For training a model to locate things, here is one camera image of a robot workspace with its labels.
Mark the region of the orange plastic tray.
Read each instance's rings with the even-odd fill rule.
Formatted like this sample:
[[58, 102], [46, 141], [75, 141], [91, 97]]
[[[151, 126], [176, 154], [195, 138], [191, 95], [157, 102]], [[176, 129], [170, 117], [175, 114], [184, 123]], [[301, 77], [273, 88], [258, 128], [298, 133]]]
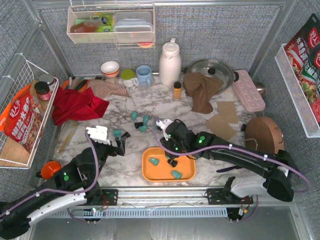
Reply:
[[188, 156], [169, 159], [161, 147], [142, 155], [142, 175], [149, 182], [186, 182], [196, 175], [196, 162]]

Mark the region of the brown cloth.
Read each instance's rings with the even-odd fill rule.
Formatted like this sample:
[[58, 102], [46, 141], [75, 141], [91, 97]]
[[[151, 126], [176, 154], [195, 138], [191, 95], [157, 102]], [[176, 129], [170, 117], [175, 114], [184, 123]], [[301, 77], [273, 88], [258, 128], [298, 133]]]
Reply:
[[183, 87], [186, 96], [193, 100], [191, 111], [210, 114], [213, 111], [210, 100], [218, 93], [223, 84], [222, 80], [199, 72], [185, 73], [183, 75]]

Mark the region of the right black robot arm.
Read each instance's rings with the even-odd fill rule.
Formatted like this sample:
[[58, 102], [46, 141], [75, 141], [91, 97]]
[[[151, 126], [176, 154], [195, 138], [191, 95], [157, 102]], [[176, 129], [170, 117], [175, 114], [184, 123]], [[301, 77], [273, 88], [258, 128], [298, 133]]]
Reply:
[[249, 150], [209, 132], [193, 133], [179, 119], [155, 120], [154, 124], [155, 129], [163, 133], [158, 143], [173, 167], [177, 165], [176, 158], [182, 156], [227, 162], [258, 176], [229, 177], [224, 185], [227, 194], [239, 198], [268, 194], [282, 202], [293, 201], [295, 192], [289, 171], [296, 170], [297, 166], [287, 151]]

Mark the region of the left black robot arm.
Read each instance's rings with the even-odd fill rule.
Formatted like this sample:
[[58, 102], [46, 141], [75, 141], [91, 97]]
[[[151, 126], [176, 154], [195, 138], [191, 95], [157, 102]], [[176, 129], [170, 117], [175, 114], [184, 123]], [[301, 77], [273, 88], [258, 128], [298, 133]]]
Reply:
[[76, 155], [41, 186], [13, 202], [0, 204], [0, 237], [11, 240], [26, 233], [50, 213], [102, 200], [99, 176], [108, 157], [124, 156], [123, 141], [116, 146], [90, 140], [90, 147]]

